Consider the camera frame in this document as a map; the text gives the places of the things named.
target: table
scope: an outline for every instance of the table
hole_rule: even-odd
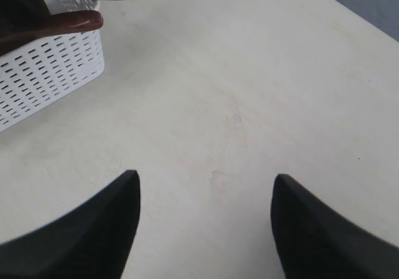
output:
[[[0,134],[0,240],[125,169],[124,278],[284,278],[269,220],[294,176],[399,245],[399,45],[334,0],[103,2],[105,73]]]

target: tabletop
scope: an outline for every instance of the tabletop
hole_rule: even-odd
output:
[[[0,241],[126,169],[124,278],[284,278],[279,173],[399,245],[399,45],[334,0],[103,2],[104,74],[0,134]]]

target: white plastic basket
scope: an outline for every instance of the white plastic basket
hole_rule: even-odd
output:
[[[99,10],[99,1],[49,0],[51,13]],[[0,131],[104,70],[100,31],[46,37],[0,57]]]

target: basket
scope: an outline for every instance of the basket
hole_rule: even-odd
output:
[[[99,1],[48,0],[52,14],[98,10]],[[100,32],[35,40],[0,57],[0,131],[66,96],[104,70]]]

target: white table surface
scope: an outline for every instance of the white table surface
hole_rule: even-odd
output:
[[[107,66],[0,134],[0,241],[126,169],[142,218],[124,278],[284,278],[288,173],[399,245],[399,45],[333,0],[103,2]]]

